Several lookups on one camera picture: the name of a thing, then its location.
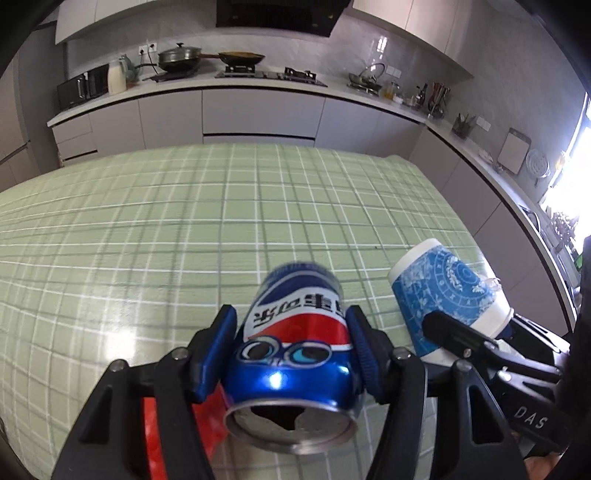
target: cutting board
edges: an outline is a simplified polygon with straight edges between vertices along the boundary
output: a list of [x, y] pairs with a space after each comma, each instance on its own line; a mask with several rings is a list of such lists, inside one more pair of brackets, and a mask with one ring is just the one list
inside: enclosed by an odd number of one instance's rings
[[517, 175], [530, 146], [531, 139], [529, 137], [510, 128], [505, 145], [499, 155], [499, 163]]

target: range hood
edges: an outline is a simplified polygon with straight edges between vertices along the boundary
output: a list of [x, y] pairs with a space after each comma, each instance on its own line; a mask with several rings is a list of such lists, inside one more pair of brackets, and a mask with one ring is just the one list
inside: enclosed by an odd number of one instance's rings
[[350, 0], [217, 0], [217, 27], [280, 28], [330, 37]]

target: soda can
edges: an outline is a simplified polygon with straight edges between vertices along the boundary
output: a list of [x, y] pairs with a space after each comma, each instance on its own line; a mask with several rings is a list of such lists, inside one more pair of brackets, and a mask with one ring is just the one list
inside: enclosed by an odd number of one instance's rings
[[222, 385], [226, 427], [256, 447], [306, 455], [349, 440], [363, 385], [336, 277], [312, 262], [269, 273]]

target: green checkered tablecloth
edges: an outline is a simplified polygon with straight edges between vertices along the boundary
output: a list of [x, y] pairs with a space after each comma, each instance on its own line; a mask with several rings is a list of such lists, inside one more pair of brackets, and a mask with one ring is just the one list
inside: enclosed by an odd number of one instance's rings
[[[314, 148], [140, 151], [2, 192], [0, 416], [9, 441], [33, 475], [49, 478], [111, 360], [160, 359], [222, 303], [244, 315], [265, 274], [294, 259], [329, 267], [348, 303], [409, 346], [386, 274], [431, 237], [485, 271], [474, 240], [415, 166]], [[431, 404], [428, 413], [418, 478], [432, 456]], [[385, 415], [368, 400], [355, 438], [326, 455], [227, 440], [212, 465], [228, 480], [360, 480]]]

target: blue paper cup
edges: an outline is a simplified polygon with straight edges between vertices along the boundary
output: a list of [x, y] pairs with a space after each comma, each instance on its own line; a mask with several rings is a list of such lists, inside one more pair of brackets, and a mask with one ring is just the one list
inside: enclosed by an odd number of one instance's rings
[[490, 338], [499, 335], [513, 315], [502, 290], [493, 290], [434, 238], [406, 253], [388, 280], [415, 351], [427, 362], [451, 365], [457, 359], [424, 337], [427, 313], [441, 310]]

